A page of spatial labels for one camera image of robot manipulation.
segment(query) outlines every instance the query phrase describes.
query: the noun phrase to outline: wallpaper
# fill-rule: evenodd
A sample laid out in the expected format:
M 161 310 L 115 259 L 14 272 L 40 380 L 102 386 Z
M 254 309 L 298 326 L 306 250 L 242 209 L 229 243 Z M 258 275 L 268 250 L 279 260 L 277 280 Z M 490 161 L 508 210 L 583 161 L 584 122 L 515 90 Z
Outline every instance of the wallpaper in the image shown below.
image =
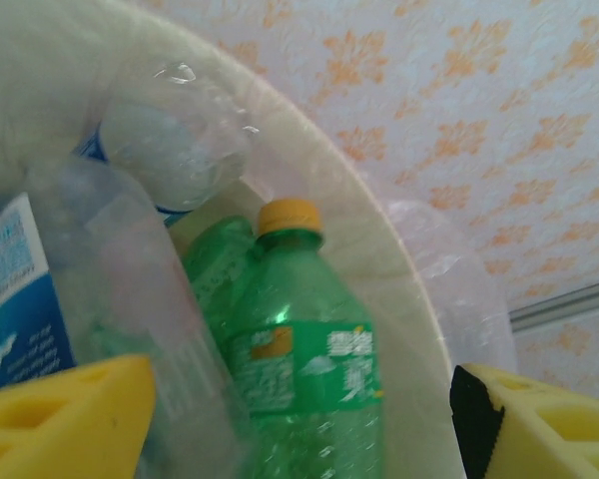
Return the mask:
M 599 309 L 515 334 L 519 372 L 599 398 Z
M 599 0 L 142 0 L 460 225 L 512 308 L 599 282 Z

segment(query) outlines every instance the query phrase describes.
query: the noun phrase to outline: trash bin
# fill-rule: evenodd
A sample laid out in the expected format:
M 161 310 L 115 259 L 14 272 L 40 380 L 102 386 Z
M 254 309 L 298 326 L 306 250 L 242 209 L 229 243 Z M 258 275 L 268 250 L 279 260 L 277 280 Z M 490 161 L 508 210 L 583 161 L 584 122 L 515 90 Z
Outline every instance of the trash bin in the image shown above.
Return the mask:
M 225 215 L 254 219 L 275 196 L 316 202 L 325 257 L 375 319 L 386 477 L 463 477 L 451 368 L 466 360 L 515 367 L 503 299 L 441 216 L 385 186 L 374 195 L 311 121 L 226 53 L 121 1 L 0 0 L 0 169 L 31 151 L 71 151 L 97 123 L 129 58 L 204 69 L 259 129 L 243 180 L 172 227 L 176 246 Z

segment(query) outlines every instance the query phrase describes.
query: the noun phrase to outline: plastic bottle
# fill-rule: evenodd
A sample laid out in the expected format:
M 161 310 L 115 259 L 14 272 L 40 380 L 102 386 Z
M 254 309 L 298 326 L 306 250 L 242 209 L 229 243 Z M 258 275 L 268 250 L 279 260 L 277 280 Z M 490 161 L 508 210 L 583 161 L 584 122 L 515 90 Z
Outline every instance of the plastic bottle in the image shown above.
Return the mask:
M 319 256 L 316 207 L 262 209 L 261 257 L 228 324 L 229 369 L 261 432 L 253 478 L 382 477 L 368 312 Z
M 204 230 L 182 256 L 191 288 L 217 344 L 226 339 L 227 320 L 255 262 L 255 236 L 244 217 L 224 218 Z
M 75 153 L 132 175 L 167 225 L 240 177 L 245 113 L 225 91 L 182 63 L 123 87 Z
M 30 163 L 24 188 L 78 364 L 149 354 L 158 405 L 139 478 L 234 478 L 247 456 L 237 398 L 170 237 L 124 172 Z

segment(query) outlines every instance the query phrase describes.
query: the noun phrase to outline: green plastic bottle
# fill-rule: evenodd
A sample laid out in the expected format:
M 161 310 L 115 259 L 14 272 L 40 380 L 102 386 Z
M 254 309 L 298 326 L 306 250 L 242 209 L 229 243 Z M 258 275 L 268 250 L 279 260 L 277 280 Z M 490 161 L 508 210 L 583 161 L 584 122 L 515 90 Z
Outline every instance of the green plastic bottle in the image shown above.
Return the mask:
M 261 436 L 251 477 L 379 479 L 383 392 L 370 316 L 319 256 L 312 203 L 272 202 L 259 223 L 258 262 L 225 344 Z
M 216 343 L 255 262 L 255 236 L 244 217 L 226 217 L 204 230 L 182 256 L 182 265 Z

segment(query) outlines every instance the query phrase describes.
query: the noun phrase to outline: clear plastic wrap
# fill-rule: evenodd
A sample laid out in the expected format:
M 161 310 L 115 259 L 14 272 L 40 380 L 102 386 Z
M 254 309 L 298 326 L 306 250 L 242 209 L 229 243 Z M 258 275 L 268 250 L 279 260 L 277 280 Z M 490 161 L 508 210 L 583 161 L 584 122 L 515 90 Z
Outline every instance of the clear plastic wrap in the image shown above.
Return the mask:
M 253 220 L 265 200 L 316 202 L 323 253 L 375 321 L 386 477 L 463 477 L 448 404 L 451 366 L 515 367 L 502 296 L 442 215 L 402 190 L 369 187 L 295 106 L 227 54 L 116 0 L 0 0 L 0 163 L 33 145 L 70 151 L 121 85 L 130 58 L 204 71 L 260 130 L 243 180 L 177 223 L 176 247 L 226 215 Z

